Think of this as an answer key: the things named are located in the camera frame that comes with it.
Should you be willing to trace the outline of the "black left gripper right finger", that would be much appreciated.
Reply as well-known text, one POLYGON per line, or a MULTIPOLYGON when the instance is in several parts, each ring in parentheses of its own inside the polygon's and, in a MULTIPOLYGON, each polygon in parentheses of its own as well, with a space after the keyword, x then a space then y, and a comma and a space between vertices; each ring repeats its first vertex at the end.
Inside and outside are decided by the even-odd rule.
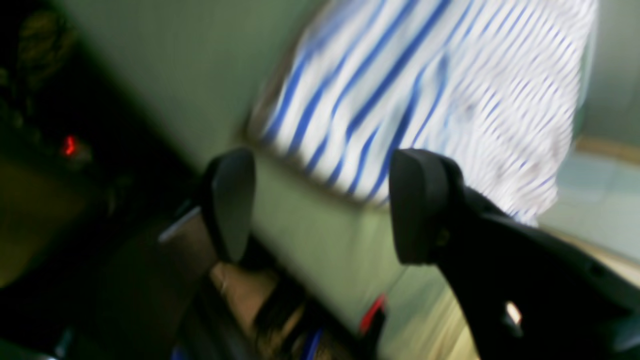
POLYGON ((390 162, 398 260, 435 265, 482 360, 637 360, 636 285, 573 244, 521 224, 466 186, 450 158, 390 162))

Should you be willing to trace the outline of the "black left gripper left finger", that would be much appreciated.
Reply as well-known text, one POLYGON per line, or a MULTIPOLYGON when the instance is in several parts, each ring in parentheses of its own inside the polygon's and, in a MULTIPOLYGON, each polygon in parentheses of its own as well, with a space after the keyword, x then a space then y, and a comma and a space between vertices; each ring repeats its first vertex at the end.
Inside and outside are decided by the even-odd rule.
POLYGON ((155 300, 182 311, 220 263, 242 259, 249 243, 256 193, 252 152, 237 148, 215 157, 177 219, 158 236, 162 275, 155 300))

